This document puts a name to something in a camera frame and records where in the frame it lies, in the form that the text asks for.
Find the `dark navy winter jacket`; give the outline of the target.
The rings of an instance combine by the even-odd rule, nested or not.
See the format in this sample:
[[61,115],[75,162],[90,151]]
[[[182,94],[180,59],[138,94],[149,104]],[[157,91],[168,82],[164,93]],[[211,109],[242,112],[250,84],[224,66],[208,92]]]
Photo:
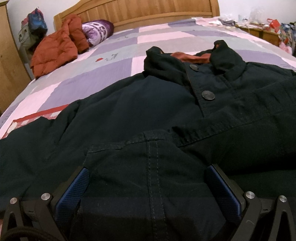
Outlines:
[[147,51],[144,71],[1,140],[1,219],[51,170],[85,167],[74,240],[228,240],[209,187],[284,195],[295,222],[295,72],[222,41],[193,56]]

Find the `red white patterned mat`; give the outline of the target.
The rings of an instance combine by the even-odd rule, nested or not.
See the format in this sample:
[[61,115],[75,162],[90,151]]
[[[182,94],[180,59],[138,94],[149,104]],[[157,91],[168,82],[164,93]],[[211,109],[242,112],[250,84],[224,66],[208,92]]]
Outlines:
[[68,105],[62,105],[59,107],[43,110],[34,114],[27,115],[23,118],[19,118],[16,120],[13,120],[9,128],[6,130],[2,138],[6,138],[9,133],[16,130],[17,128],[20,128],[22,126],[25,126],[35,120],[37,120],[40,117],[46,118],[48,120],[55,119],[59,113],[64,110]]

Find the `wooden wardrobe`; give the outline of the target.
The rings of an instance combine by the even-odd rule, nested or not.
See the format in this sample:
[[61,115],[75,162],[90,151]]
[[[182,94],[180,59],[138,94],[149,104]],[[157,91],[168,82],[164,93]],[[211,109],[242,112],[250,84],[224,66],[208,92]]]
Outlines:
[[8,1],[1,1],[0,8],[1,113],[4,113],[31,81],[11,32],[7,4]]

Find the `orange red puffer jacket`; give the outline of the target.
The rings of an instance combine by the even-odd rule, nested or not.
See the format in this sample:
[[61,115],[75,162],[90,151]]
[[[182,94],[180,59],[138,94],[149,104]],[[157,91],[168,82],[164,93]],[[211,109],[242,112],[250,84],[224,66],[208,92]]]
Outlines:
[[46,36],[39,43],[31,59],[30,68],[36,79],[47,75],[78,58],[89,49],[78,15],[67,16],[60,30]]

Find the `purple pink checkered bed quilt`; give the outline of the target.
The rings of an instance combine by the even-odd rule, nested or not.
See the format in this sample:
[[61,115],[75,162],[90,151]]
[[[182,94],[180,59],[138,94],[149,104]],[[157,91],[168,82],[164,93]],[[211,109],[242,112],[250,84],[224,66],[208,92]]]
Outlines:
[[224,40],[244,61],[295,70],[295,57],[238,28],[218,24],[217,18],[151,25],[114,33],[65,66],[31,81],[1,116],[1,137],[41,111],[59,108],[88,97],[114,82],[140,73],[146,51],[160,47],[166,53],[194,55]]

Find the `pink bag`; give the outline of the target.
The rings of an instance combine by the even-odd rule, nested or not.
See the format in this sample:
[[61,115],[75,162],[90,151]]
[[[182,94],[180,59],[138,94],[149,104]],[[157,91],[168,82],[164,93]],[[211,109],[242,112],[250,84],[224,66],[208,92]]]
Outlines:
[[292,48],[290,46],[287,46],[284,42],[280,42],[279,48],[292,55]]

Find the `purple white patterned pillow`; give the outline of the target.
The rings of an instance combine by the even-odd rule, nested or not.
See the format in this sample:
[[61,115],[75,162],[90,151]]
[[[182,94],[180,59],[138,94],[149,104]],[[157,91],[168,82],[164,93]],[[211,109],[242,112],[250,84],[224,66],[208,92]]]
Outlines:
[[107,20],[95,20],[82,24],[89,45],[96,46],[113,35],[114,25]]

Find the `wooden bedside cabinet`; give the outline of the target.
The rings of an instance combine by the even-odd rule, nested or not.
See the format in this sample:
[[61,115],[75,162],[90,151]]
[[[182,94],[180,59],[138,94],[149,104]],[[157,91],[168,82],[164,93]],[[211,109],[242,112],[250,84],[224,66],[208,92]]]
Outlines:
[[262,40],[265,40],[275,46],[280,44],[280,30],[275,33],[270,31],[269,25],[258,25],[258,24],[235,24],[235,27],[255,36]]

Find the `blue patterned bag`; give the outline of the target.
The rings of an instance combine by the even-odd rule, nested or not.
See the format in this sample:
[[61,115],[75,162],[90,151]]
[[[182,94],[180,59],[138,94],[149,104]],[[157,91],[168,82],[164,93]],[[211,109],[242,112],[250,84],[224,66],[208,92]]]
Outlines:
[[21,22],[21,26],[27,27],[30,33],[38,38],[43,38],[48,32],[44,15],[39,8],[35,8],[31,13],[27,15]]

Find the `blue checkered cloth pile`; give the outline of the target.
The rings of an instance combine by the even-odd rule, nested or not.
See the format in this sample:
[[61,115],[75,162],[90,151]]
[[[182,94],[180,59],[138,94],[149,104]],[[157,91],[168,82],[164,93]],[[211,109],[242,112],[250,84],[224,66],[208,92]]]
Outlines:
[[292,56],[295,57],[295,22],[282,23],[280,26],[280,42],[284,42],[292,48]]

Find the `red gift bag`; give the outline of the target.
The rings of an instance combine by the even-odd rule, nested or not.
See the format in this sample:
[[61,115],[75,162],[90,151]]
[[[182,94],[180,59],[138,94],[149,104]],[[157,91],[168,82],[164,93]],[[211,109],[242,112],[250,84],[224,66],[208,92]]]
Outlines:
[[267,19],[267,22],[269,23],[270,31],[273,31],[277,33],[280,30],[280,22],[277,19]]

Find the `wooden headboard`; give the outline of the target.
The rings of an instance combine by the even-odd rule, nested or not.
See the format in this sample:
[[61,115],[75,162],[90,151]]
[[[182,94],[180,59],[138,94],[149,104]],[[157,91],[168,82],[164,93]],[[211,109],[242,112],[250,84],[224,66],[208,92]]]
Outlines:
[[164,24],[191,17],[212,18],[220,15],[217,0],[103,0],[79,1],[55,15],[54,24],[60,29],[69,15],[78,15],[83,23],[107,20],[115,31]]

